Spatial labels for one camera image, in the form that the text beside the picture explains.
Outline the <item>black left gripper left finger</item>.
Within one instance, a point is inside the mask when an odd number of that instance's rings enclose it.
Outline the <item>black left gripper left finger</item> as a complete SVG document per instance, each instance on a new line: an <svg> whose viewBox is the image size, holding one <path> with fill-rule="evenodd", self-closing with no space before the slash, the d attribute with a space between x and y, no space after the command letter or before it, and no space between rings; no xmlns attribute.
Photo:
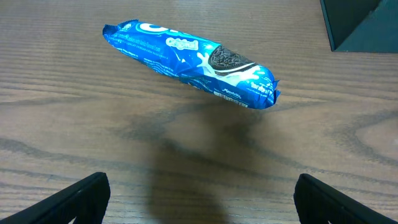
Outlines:
<svg viewBox="0 0 398 224"><path fill-rule="evenodd" d="M96 172L1 224L102 224L110 193L107 175Z"/></svg>

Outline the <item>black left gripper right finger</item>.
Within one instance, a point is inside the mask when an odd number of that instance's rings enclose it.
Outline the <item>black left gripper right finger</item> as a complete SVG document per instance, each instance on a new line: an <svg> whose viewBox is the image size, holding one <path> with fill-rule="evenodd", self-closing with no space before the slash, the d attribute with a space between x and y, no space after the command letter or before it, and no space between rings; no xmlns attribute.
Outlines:
<svg viewBox="0 0 398 224"><path fill-rule="evenodd" d="M300 174L294 203L301 224L397 224L309 174Z"/></svg>

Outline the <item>blue Oreo cookie pack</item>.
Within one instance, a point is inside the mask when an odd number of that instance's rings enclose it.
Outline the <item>blue Oreo cookie pack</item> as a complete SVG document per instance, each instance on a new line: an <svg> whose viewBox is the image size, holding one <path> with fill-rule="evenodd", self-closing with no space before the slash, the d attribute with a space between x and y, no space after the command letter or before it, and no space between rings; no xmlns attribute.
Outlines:
<svg viewBox="0 0 398 224"><path fill-rule="evenodd" d="M154 71L245 108L269 108L280 95L268 68L212 40L138 19L106 24L103 37Z"/></svg>

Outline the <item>dark green box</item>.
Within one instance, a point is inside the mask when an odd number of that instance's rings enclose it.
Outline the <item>dark green box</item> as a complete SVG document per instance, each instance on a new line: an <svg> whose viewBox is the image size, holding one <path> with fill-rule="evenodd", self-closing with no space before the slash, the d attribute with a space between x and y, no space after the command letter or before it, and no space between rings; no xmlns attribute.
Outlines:
<svg viewBox="0 0 398 224"><path fill-rule="evenodd" d="M397 53L397 0L320 0L333 52Z"/></svg>

